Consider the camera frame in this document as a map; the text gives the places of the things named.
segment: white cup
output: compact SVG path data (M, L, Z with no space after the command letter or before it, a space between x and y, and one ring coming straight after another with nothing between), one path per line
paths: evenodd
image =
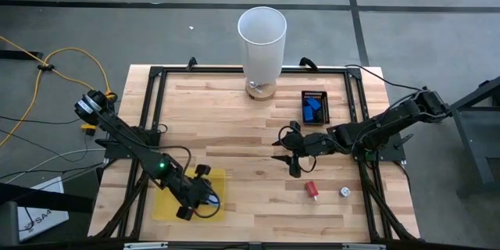
M283 66L287 20L275 9L255 7L237 22L243 42L243 72L253 84L273 83Z

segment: cable clip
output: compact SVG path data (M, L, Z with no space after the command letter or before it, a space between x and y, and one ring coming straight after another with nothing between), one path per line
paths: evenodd
M47 66L37 65L37 68L39 70L45 72L45 71L52 71L53 69L55 69L55 66L54 65L47 65Z

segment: wooden base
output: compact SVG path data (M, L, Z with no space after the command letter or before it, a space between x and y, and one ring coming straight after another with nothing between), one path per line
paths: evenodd
M273 98L274 93L276 92L276 82L262 84L257 87L250 87L248 80L245 82L245 90L250 96L251 99L256 101L267 101Z

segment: robotic arm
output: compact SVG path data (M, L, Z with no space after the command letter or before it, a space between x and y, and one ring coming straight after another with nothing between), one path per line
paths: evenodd
M274 159L284 161L293 177L301 176L302 168L298 158L340 152L375 152L387 144L389 137L416 122L438 123L451 115L449 105L444 103L435 91L424 88L402 98L383 113L360 123L351 122L327 128L327 134L312 133L302 136L300 125L291 121L283 127L279 140L273 145L282 145L293 152L292 156L278 155ZM281 138L283 129L291 129Z
M142 128L128 126L114 113L115 100L108 99L100 91L91 90L75 104L75 113L85 122L99 125L108 132L115 139L112 144L121 146L132 159L139 160L144 172L159 188L170 189L181 205L177 217L190 220L200 204L213 203L217 195L210 181L202 177L210 173L210 166L198 165L196 177L185 176L181 164L171 155L159 152L159 147L153 146L158 143L153 135Z

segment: blue block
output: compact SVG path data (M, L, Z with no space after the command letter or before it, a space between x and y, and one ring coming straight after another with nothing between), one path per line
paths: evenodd
M304 106L304 120L313 121L313 109L310 106Z
M321 104L315 99L315 98L308 98L307 103L312 107L314 110L318 110L321 108Z

